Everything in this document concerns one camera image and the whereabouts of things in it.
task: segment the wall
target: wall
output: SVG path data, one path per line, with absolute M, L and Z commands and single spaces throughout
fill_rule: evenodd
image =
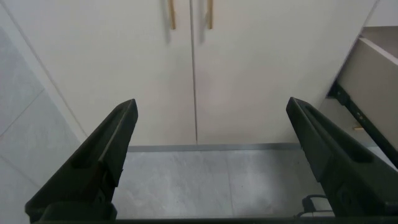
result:
M 0 10 L 0 220 L 28 223 L 25 203 L 79 146 L 13 43 Z
M 398 26 L 398 0 L 380 0 L 365 26 Z

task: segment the floor tile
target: floor tile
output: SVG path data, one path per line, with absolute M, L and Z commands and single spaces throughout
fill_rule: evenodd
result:
M 118 218 L 230 217 L 225 155 L 129 152 L 113 203 Z
M 22 55 L 0 27 L 0 134 L 43 90 Z
M 0 157 L 1 223 L 29 223 L 25 204 L 39 190 Z
M 292 217 L 304 197 L 324 194 L 301 150 L 226 153 L 236 217 Z
M 80 144 L 46 92 L 0 136 L 0 155 L 44 185 Z

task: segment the drawer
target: drawer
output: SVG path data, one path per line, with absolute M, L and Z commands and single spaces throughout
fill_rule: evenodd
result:
M 338 83 L 380 133 L 398 148 L 398 27 L 362 33 Z
M 376 143 L 374 143 L 365 130 L 356 129 L 360 127 L 358 122 L 347 108 L 341 105 L 336 99 L 327 98 L 323 100 L 319 111 L 362 145 L 366 147 L 376 146 Z

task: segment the white wall tile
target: white wall tile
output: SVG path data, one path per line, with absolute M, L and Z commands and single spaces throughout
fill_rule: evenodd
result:
M 42 90 L 22 55 L 0 27 L 0 134 Z
M 0 157 L 0 222 L 7 224 L 29 223 L 25 204 L 39 190 L 21 173 Z
M 0 155 L 41 186 L 79 145 L 43 91 L 0 137 Z

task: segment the cabinet handle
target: cabinet handle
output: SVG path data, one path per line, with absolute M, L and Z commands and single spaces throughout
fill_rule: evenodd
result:
M 207 0 L 207 29 L 213 28 L 213 0 Z
M 169 0 L 170 28 L 175 29 L 174 0 Z

